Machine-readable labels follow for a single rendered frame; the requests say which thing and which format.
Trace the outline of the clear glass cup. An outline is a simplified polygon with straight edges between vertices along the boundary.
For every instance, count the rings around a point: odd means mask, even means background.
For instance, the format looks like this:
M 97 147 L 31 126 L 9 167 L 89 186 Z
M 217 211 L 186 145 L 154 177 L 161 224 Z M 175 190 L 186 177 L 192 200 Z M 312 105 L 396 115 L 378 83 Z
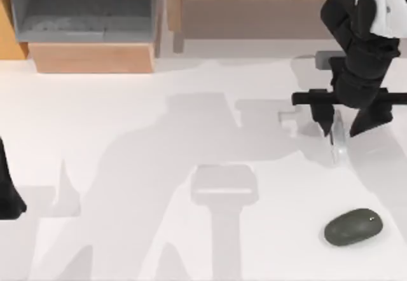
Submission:
M 331 155 L 334 165 L 345 165 L 347 162 L 347 145 L 344 123 L 340 110 L 336 109 L 333 116 L 333 124 L 329 133 L 331 143 Z

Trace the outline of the dark grey computer mouse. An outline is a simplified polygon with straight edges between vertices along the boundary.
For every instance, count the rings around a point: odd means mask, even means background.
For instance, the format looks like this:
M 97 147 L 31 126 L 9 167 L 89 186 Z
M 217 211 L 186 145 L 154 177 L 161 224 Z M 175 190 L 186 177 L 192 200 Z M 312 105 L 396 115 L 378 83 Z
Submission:
M 384 223 L 374 210 L 358 208 L 330 220 L 324 227 L 325 240 L 333 246 L 344 247 L 363 242 L 382 232 Z

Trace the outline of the wooden cupboard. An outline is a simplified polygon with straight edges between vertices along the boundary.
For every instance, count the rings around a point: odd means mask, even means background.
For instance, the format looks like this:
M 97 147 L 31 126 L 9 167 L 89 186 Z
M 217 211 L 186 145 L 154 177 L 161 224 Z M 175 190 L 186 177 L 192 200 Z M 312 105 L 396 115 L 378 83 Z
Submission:
M 166 0 L 170 31 L 188 39 L 326 39 L 326 0 Z

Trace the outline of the pale wooden drawer front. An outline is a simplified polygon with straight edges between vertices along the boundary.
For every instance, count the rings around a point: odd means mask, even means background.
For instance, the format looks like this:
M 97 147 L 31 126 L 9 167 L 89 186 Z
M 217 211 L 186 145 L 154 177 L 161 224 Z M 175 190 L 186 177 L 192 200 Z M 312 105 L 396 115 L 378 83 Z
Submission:
M 29 43 L 37 72 L 55 74 L 152 73 L 153 43 Z

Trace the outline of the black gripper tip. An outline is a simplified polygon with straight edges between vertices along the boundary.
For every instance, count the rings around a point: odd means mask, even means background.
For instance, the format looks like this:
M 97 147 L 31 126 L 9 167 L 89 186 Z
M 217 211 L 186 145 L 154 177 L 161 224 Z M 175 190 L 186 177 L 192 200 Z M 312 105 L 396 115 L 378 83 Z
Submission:
M 0 221 L 18 219 L 26 211 L 27 205 L 11 179 L 4 143 L 0 138 Z

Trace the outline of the orange wooden cupboard side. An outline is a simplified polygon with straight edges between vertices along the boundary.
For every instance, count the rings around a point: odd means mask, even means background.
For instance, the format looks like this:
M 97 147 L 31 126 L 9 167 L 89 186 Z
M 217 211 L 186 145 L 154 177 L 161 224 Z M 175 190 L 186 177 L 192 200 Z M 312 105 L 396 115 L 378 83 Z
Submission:
M 15 37 L 11 1 L 0 0 L 0 60 L 25 60 L 28 54 L 27 43 L 19 43 Z

